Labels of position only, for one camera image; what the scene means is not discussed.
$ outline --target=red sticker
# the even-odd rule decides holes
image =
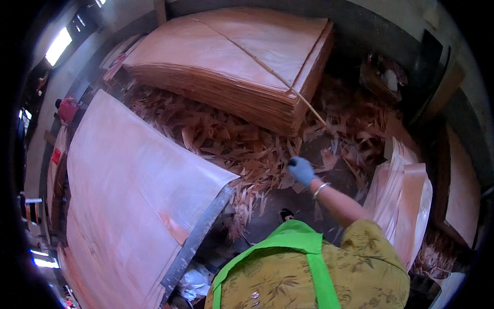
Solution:
[[[61,154],[62,153],[60,152],[60,150],[58,150],[58,148],[55,148],[55,150],[53,151],[53,155],[51,156],[51,161],[58,165],[58,160],[60,160]]]

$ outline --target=plastic bag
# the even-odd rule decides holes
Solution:
[[[204,265],[192,261],[177,285],[178,292],[189,301],[206,296],[211,287],[211,273]]]

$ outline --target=green vest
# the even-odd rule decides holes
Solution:
[[[286,247],[305,253],[316,290],[317,304],[320,309],[340,309],[338,296],[324,263],[321,249],[323,235],[299,220],[288,220],[275,229],[265,240],[245,250],[233,258],[216,276],[213,281],[213,309],[220,309],[221,283],[228,272],[254,250],[269,247]]]

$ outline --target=shoe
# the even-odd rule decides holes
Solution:
[[[280,210],[280,223],[295,219],[295,215],[287,208]]]

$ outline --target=gloved hand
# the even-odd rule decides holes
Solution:
[[[288,171],[295,180],[307,188],[310,187],[311,180],[317,177],[310,162],[300,157],[292,157],[288,161]]]

